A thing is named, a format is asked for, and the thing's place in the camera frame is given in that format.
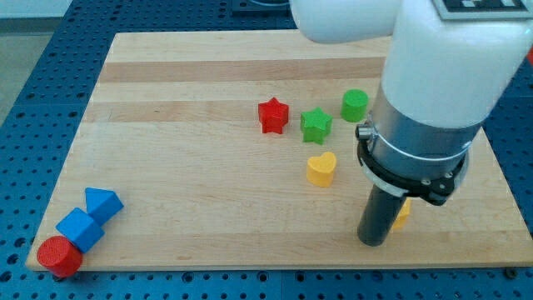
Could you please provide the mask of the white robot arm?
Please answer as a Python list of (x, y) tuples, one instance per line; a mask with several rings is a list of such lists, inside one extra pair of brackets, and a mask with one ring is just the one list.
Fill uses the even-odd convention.
[(397, 205), (412, 195), (443, 204), (531, 48), (531, 2), (292, 0), (290, 8), (316, 43), (391, 38), (376, 100), (356, 128), (369, 202)]

